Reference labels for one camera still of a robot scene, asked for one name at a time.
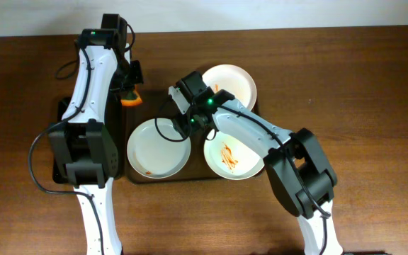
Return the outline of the orange green scrub sponge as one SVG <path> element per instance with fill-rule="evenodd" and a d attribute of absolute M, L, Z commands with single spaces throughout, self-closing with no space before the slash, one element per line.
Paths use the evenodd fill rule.
<path fill-rule="evenodd" d="M 142 103 L 142 99 L 138 91 L 136 89 L 133 89 L 131 91 L 128 91 L 127 94 L 123 98 L 121 98 L 120 102 L 122 106 L 134 107 L 140 105 Z"/>

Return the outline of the white plate cleaned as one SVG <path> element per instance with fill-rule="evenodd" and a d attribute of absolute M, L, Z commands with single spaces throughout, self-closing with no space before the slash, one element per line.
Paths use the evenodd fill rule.
<path fill-rule="evenodd" d="M 138 125 L 127 140 L 126 155 L 131 167 L 149 179 L 177 174 L 191 155 L 191 141 L 179 142 L 171 120 L 150 119 Z"/>
<path fill-rule="evenodd" d="M 263 159 L 239 140 L 214 131 L 204 141 L 203 154 L 207 165 L 218 176 L 229 180 L 249 179 L 260 174 Z"/>

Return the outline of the pink plate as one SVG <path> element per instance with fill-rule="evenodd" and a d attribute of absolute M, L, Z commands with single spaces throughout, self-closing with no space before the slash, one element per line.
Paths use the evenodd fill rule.
<path fill-rule="evenodd" d="M 254 108 L 257 99 L 256 84 L 251 75 L 241 67 L 220 64 L 207 70 L 202 78 L 214 92 L 224 89 L 233 94 L 245 108 Z"/>

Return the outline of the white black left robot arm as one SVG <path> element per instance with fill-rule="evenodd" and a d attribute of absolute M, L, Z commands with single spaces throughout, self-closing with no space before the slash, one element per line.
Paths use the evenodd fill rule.
<path fill-rule="evenodd" d="M 76 41 L 78 75 L 67 109 L 48 131 L 54 170 L 72 186 L 84 220 L 87 254 L 122 254 L 113 212 L 114 180 L 123 170 L 121 111 L 136 106 L 143 82 L 124 28 L 85 29 Z"/>

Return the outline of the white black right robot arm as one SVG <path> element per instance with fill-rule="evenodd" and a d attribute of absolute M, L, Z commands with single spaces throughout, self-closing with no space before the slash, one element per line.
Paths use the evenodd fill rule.
<path fill-rule="evenodd" d="M 212 89 L 192 95 L 169 87 L 185 120 L 174 120 L 183 137 L 198 128 L 239 140 L 263 159 L 274 196 L 297 218 L 306 254 L 342 254 L 332 218 L 336 174 L 318 139 L 306 128 L 292 132 L 245 108 L 231 93 Z"/>

